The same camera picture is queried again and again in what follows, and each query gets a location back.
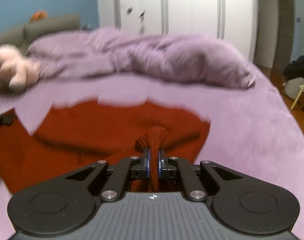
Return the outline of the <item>rust red knit cardigan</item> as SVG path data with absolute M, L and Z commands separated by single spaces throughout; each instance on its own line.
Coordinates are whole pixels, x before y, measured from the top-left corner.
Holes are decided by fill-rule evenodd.
M 100 105 L 86 101 L 68 108 L 52 108 L 29 134 L 14 112 L 11 125 L 0 126 L 0 176 L 11 193 L 105 160 L 141 155 L 151 149 L 151 179 L 135 183 L 134 191 L 154 190 L 157 152 L 195 161 L 211 123 L 180 108 L 151 102 L 132 107 Z

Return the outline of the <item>black clothing pile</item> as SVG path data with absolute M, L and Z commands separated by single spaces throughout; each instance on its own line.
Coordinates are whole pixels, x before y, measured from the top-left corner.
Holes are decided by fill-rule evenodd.
M 304 54 L 288 64 L 283 71 L 285 82 L 302 77 L 304 78 Z

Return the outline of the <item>pink plush toy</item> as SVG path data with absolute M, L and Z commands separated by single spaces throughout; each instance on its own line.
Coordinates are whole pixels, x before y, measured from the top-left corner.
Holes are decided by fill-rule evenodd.
M 0 94 L 20 94 L 39 80 L 40 62 L 25 57 L 14 45 L 0 46 Z

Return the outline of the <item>grey headboard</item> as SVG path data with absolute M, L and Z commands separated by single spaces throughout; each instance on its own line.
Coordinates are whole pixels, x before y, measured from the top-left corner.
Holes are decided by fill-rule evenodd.
M 79 28 L 80 19 L 78 14 L 49 17 L 0 32 L 0 46 L 3 44 L 14 45 L 25 55 L 30 44 L 37 38 L 61 31 L 77 30 Z

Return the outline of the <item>purple bed sheet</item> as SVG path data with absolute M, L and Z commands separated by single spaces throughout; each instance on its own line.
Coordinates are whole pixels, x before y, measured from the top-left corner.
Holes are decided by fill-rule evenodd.
M 19 96 L 0 98 L 0 113 L 15 109 L 34 132 L 52 106 L 86 99 L 110 105 L 152 101 L 182 107 L 211 121 L 198 160 L 209 159 L 277 184 L 299 200 L 293 233 L 304 239 L 304 135 L 278 90 L 257 67 L 256 84 L 247 90 L 202 84 L 180 85 L 134 73 L 83 80 L 49 80 Z

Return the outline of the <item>purple crumpled duvet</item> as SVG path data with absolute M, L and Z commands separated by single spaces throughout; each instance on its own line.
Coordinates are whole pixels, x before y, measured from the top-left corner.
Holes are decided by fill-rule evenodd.
M 205 35 L 133 35 L 113 28 L 62 31 L 34 40 L 27 56 L 41 79 L 133 72 L 170 82 L 248 89 L 255 75 L 231 44 Z

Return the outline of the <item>orange plush toy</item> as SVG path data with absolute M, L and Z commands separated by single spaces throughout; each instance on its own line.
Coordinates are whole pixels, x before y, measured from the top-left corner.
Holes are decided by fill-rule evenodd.
M 47 16 L 48 16 L 48 13 L 46 11 L 44 11 L 44 10 L 37 11 L 31 16 L 30 22 L 46 19 Z

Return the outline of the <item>white wardrobe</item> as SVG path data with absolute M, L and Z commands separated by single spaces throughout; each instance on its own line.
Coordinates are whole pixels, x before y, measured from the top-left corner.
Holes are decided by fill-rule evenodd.
M 133 34 L 206 34 L 254 58 L 257 0 L 98 0 L 100 27 Z

